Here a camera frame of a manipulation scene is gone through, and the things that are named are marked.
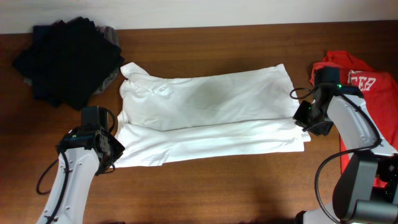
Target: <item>white wall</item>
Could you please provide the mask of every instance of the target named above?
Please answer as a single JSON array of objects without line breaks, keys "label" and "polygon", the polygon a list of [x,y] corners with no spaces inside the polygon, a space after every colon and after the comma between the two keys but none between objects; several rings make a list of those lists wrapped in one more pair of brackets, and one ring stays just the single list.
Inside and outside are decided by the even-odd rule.
[{"label": "white wall", "polygon": [[0,33],[88,17],[116,29],[398,19],[398,0],[0,0]]}]

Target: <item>wooden table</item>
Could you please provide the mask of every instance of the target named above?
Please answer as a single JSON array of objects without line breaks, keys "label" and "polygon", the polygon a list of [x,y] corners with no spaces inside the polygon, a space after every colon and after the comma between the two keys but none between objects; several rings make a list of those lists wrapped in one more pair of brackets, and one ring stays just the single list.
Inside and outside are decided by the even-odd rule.
[{"label": "wooden table", "polygon": [[[243,72],[283,63],[295,87],[311,87],[312,63],[326,50],[348,50],[377,70],[398,74],[398,21],[192,29],[120,30],[126,62],[151,75],[200,77]],[[80,112],[32,99],[32,90],[11,67],[31,44],[30,34],[0,35],[0,220],[35,223],[47,196],[35,185],[56,158],[54,146],[80,123]],[[115,114],[121,110],[118,76],[104,93],[92,96]],[[318,207],[313,189],[317,167],[338,152],[335,128],[312,136],[305,152],[228,156],[174,162],[160,167],[117,169],[95,177],[85,223],[278,223]],[[323,170],[325,202],[340,175],[339,160]],[[51,188],[55,169],[42,190]]]}]

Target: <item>black clothing pile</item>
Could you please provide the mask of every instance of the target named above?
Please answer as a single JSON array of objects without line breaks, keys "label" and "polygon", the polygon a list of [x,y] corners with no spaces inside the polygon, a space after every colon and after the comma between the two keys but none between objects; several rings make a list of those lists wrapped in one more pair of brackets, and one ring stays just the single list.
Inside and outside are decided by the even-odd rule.
[{"label": "black clothing pile", "polygon": [[124,61],[121,49],[89,19],[60,21],[35,33],[34,43],[13,66],[32,80],[35,95],[45,95],[54,106],[62,101],[80,110]]}]

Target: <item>white t-shirt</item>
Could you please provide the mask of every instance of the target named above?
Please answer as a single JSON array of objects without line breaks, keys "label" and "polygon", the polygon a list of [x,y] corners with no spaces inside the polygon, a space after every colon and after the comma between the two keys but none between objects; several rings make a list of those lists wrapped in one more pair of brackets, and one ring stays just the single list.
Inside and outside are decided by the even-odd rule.
[{"label": "white t-shirt", "polygon": [[116,167],[159,166],[215,156],[303,151],[294,124],[299,102],[282,64],[198,78],[158,78],[135,63],[121,67],[123,109]]}]

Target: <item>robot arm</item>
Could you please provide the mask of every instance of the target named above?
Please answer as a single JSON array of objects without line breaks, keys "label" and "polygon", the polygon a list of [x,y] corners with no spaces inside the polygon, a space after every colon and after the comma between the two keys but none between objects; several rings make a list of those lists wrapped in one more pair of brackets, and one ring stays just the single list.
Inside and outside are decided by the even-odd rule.
[{"label": "robot arm", "polygon": [[82,109],[81,126],[66,134],[57,146],[60,153],[57,177],[37,223],[83,222],[94,175],[104,174],[124,150],[110,134],[111,130],[108,130],[108,110]]},{"label": "robot arm", "polygon": [[[398,216],[397,151],[384,139],[370,117],[363,94],[355,86],[340,85],[338,68],[325,67],[315,76],[314,102],[303,101],[294,119],[303,130],[313,134],[327,135],[336,125],[351,160],[333,192],[333,215],[326,211],[304,213],[305,224],[309,223],[395,223]],[[323,162],[317,172],[326,163]],[[386,189],[373,187],[375,177],[388,182]]]}]

